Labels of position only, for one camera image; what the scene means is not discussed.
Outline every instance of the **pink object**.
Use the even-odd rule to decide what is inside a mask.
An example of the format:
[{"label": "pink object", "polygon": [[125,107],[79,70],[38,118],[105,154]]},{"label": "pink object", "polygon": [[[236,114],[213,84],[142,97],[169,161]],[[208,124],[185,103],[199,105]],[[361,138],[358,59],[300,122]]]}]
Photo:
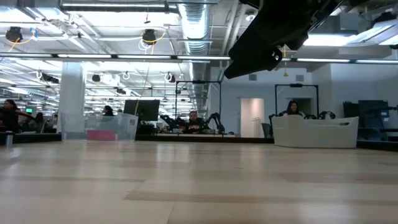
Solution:
[{"label": "pink object", "polygon": [[118,136],[110,130],[87,130],[87,140],[117,141]]}]

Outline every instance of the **clear plastic bin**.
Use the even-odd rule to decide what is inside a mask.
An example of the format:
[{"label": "clear plastic bin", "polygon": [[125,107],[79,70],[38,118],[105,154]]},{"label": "clear plastic bin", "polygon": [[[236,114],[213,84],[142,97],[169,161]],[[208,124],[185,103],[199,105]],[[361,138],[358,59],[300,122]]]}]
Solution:
[{"label": "clear plastic bin", "polygon": [[136,138],[138,117],[83,116],[60,113],[62,140],[131,141]]}]

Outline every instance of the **wooden floor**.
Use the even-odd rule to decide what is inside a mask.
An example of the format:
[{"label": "wooden floor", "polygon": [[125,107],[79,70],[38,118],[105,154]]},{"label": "wooden floor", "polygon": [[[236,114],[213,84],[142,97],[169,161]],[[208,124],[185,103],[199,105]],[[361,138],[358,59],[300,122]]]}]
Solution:
[{"label": "wooden floor", "polygon": [[64,142],[0,149],[1,224],[398,223],[398,154]]}]

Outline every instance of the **white pillar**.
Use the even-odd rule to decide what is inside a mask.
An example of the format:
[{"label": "white pillar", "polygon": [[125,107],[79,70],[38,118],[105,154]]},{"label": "white pillar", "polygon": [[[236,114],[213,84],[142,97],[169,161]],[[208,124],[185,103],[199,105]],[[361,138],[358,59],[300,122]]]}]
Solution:
[{"label": "white pillar", "polygon": [[84,131],[84,122],[78,122],[78,120],[83,117],[85,108],[86,77],[86,71],[80,62],[62,63],[57,132],[62,130],[62,116],[68,120],[66,121],[68,132]]}]

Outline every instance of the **ventilation duct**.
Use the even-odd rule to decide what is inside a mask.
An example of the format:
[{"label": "ventilation duct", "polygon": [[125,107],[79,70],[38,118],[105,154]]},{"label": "ventilation duct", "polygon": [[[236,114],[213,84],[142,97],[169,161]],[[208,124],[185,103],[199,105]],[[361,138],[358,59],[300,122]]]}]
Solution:
[{"label": "ventilation duct", "polygon": [[[186,39],[205,39],[208,36],[209,5],[207,4],[179,4],[178,9],[182,17],[182,30]],[[206,55],[209,45],[206,42],[185,42],[185,51],[189,55]],[[210,67],[206,63],[191,63],[190,75],[192,80],[210,80]],[[206,105],[203,90],[208,89],[203,84],[193,85],[193,94],[200,110]]]}]

